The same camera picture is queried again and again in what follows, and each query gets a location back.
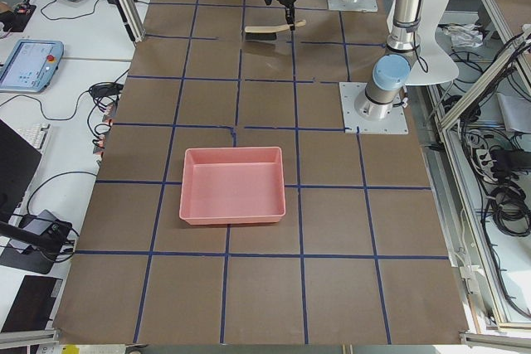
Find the beige hand brush black bristles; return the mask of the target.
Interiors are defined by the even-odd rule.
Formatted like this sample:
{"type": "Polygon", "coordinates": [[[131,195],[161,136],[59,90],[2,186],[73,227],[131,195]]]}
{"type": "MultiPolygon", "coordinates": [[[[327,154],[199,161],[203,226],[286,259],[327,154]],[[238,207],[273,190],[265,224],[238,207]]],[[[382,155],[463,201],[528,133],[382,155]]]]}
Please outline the beige hand brush black bristles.
{"type": "Polygon", "coordinates": [[[247,41],[273,41],[280,32],[294,31],[298,27],[303,27],[306,20],[299,20],[293,24],[283,24],[277,26],[247,26],[244,28],[244,38],[247,41]]]}

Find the pink plastic bin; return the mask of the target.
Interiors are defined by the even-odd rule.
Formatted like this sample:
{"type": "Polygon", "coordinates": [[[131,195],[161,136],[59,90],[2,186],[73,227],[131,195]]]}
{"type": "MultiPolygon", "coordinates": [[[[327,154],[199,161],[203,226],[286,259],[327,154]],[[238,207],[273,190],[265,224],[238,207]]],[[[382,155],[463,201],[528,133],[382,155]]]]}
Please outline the pink plastic bin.
{"type": "Polygon", "coordinates": [[[276,223],[285,213],[281,148],[186,150],[179,217],[188,224],[276,223]]]}

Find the black power adapter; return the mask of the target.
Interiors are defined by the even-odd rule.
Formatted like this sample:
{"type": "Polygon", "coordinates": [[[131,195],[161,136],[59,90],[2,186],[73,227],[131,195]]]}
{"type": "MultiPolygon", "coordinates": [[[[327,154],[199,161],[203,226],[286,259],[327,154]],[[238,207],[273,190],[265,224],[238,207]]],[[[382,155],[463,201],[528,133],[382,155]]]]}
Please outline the black power adapter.
{"type": "Polygon", "coordinates": [[[116,96],[121,93],[124,85],[116,82],[100,82],[89,88],[89,93],[93,99],[116,96]]]}

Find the blue teach pendant near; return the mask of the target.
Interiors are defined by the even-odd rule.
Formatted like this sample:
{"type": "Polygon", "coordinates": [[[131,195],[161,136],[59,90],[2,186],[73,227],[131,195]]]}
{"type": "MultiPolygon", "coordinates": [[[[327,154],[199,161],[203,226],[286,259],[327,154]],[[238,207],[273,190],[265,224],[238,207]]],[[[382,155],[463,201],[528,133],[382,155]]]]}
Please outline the blue teach pendant near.
{"type": "Polygon", "coordinates": [[[63,54],[61,41],[18,40],[1,69],[1,91],[40,93],[51,83],[63,54]]]}

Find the black laptop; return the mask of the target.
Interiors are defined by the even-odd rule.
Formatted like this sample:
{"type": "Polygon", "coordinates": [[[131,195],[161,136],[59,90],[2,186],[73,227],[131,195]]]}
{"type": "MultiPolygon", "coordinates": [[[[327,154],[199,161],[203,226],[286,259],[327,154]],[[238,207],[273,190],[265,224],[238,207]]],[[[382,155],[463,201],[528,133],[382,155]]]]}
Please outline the black laptop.
{"type": "Polygon", "coordinates": [[[1,221],[21,204],[41,161],[41,153],[1,121],[1,221]]]}

